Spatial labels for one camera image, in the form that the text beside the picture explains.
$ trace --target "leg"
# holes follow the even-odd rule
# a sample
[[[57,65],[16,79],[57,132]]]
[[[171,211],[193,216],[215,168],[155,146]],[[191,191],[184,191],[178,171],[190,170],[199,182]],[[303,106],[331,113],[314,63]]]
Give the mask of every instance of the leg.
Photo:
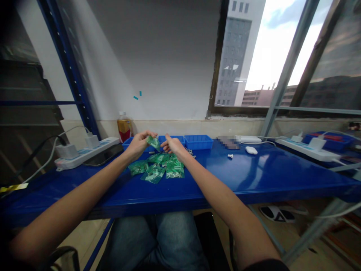
[[[97,271],[133,270],[157,246],[149,228],[152,218],[130,216],[113,223]]]
[[[170,270],[209,270],[192,212],[156,215],[158,248],[150,261]]]

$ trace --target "smartphone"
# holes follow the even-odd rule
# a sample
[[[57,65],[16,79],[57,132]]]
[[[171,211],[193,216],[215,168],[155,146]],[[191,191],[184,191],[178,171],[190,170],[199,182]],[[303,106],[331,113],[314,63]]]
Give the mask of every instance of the smartphone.
[[[117,156],[123,151],[123,146],[121,144],[113,145],[109,149],[98,153],[96,156],[86,160],[83,165],[85,166],[102,166],[110,159]]]

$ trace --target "cloud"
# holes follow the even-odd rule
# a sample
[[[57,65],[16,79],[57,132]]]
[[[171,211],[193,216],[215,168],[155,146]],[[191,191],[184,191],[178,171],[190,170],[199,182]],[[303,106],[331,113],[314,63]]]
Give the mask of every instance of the cloud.
[[[286,9],[277,9],[272,13],[271,19],[266,23],[268,28],[274,29],[278,26],[295,22],[297,23],[301,17],[303,7],[305,5],[305,0],[295,0],[292,5]],[[321,24],[325,20],[328,9],[331,5],[331,0],[320,0],[317,7],[317,11],[312,20],[312,24]]]

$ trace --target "sky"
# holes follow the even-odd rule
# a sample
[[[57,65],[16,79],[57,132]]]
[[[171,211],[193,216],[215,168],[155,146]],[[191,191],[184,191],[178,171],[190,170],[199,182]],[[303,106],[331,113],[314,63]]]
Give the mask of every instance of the sky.
[[[272,88],[281,75],[305,0],[266,0],[246,90]],[[297,85],[332,0],[320,0],[288,85]]]

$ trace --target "plastic bottle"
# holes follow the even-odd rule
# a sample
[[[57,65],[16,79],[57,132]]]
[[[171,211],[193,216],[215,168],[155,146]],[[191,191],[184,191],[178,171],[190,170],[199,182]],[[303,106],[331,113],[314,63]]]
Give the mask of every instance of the plastic bottle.
[[[117,119],[120,142],[124,143],[128,138],[133,136],[132,123],[124,111],[119,112]]]

